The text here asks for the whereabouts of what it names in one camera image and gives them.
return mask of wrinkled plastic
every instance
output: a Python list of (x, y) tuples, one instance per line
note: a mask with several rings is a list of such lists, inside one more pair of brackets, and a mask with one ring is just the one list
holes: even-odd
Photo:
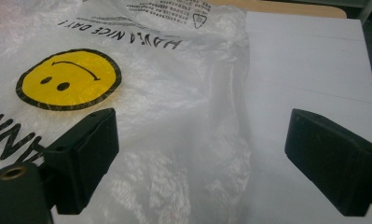
[[(199, 0), (0, 0), (0, 125), (13, 120), (0, 136), (11, 128), (16, 136), (8, 149), (10, 138), (0, 138), (0, 168), (38, 156), (27, 153), (33, 141), (47, 147), (113, 107), (120, 152), (89, 206), (79, 216), (53, 211), (56, 223), (237, 223), (251, 151), (244, 24), (243, 11)], [(20, 98), (23, 74), (72, 49), (110, 57), (119, 86), (72, 110)]]

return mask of smiley face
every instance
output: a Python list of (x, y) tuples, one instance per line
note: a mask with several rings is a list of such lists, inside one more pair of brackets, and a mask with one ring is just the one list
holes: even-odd
[(118, 65), (93, 49), (51, 55), (21, 75), (16, 93), (47, 110), (78, 110), (100, 103), (121, 82)]

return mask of white surface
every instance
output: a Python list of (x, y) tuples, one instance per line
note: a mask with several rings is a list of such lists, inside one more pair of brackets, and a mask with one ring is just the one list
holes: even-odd
[(291, 163), (293, 108), (372, 142), (372, 73), (359, 21), (249, 12), (252, 175), (241, 223), (372, 223), (343, 217)]

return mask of plastic bag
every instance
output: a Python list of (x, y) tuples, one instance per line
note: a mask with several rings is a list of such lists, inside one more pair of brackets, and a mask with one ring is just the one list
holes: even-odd
[(120, 152), (89, 206), (53, 210), (56, 223), (236, 223), (251, 151), (244, 24), (199, 0), (0, 0), (0, 168), (41, 163), (33, 142), (113, 107)]

